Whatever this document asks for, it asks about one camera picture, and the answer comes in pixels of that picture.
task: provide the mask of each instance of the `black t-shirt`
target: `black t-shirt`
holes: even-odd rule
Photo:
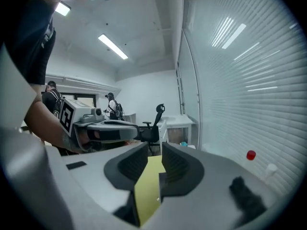
[[[54,106],[57,102],[56,97],[53,95],[55,94],[58,98],[60,97],[60,93],[57,89],[52,89],[51,91],[45,92],[42,94],[43,103],[48,108],[50,112],[53,112]]]
[[[43,0],[29,1],[13,19],[4,43],[17,69],[31,84],[45,84],[46,68],[56,32],[42,47],[53,8]]]

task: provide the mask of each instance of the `person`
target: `person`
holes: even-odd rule
[[[45,93],[42,94],[42,101],[51,113],[53,113],[56,102],[61,96],[61,93],[57,90],[56,83],[49,81]]]
[[[16,4],[21,9],[10,16],[4,43],[17,69],[36,92],[24,119],[28,127],[42,140],[81,152],[64,132],[59,120],[43,104],[41,97],[41,85],[45,84],[46,67],[56,39],[52,15],[60,1],[18,0]],[[81,144],[90,141],[85,130],[78,135]]]
[[[107,95],[105,95],[105,97],[109,100],[109,103],[107,105],[107,109],[104,110],[104,113],[106,114],[106,116],[111,119],[111,120],[118,120],[118,117],[116,116],[116,106],[117,106],[117,102],[114,98],[114,94],[113,93],[109,93]]]

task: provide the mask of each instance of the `office chair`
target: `office chair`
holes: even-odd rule
[[[140,130],[140,133],[139,133],[140,141],[148,142],[149,151],[151,152],[152,155],[154,155],[154,153],[153,153],[151,146],[160,145],[160,144],[154,144],[154,143],[159,140],[159,129],[158,129],[157,123],[160,121],[162,113],[165,111],[164,104],[158,105],[156,107],[156,111],[157,111],[157,116],[155,117],[153,126],[152,127],[149,126],[151,122],[143,122],[143,124],[147,124],[147,129],[142,129]]]

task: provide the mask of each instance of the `red cap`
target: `red cap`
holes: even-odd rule
[[[247,155],[246,155],[246,158],[248,160],[254,160],[254,158],[256,157],[256,153],[255,151],[252,151],[252,150],[249,150]]]

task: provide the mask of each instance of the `ceiling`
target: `ceiling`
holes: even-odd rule
[[[67,16],[54,14],[57,38],[117,69],[142,67],[171,55],[168,0],[80,0],[65,2]],[[127,56],[123,60],[98,37],[105,34]]]

